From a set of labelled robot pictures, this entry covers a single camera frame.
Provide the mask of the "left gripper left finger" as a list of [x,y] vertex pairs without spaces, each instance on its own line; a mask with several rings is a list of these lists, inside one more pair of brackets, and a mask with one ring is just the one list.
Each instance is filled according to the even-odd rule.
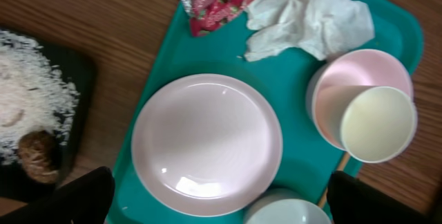
[[52,194],[1,217],[2,223],[103,224],[113,202],[115,179],[99,167]]

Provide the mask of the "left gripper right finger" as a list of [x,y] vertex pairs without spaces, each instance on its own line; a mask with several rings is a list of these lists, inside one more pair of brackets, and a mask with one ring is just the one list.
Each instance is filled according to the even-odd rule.
[[441,192],[429,214],[422,214],[345,172],[336,174],[327,203],[335,224],[441,223]]

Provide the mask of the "grey bowl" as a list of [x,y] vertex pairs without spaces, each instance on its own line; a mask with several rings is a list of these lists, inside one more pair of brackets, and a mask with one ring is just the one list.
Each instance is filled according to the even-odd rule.
[[289,189],[270,189],[244,211],[244,224],[331,224],[317,205]]

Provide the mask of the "brown food piece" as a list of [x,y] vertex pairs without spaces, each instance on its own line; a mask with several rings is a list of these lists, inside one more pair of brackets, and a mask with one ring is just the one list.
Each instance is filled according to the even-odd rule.
[[17,151],[27,176],[42,184],[54,184],[59,177],[56,141],[46,131],[33,131],[24,135]]

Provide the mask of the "rice leftovers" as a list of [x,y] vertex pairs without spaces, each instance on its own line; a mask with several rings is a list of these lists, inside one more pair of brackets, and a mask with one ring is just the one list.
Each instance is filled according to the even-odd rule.
[[49,64],[31,37],[1,31],[1,164],[18,159],[27,133],[47,131],[67,138],[79,91]]

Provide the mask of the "pink plate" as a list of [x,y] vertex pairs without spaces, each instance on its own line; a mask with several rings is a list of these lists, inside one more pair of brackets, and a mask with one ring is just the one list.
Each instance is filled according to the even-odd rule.
[[142,107],[131,138],[135,172],[161,204],[190,216],[246,207],[274,180],[282,130],[268,101],[226,75],[174,80]]

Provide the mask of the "white napkin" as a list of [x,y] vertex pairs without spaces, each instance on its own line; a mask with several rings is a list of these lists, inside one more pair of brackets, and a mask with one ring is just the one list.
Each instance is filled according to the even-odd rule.
[[369,6],[353,0],[253,0],[247,7],[244,58],[255,62],[300,48],[317,60],[342,55],[375,37]]

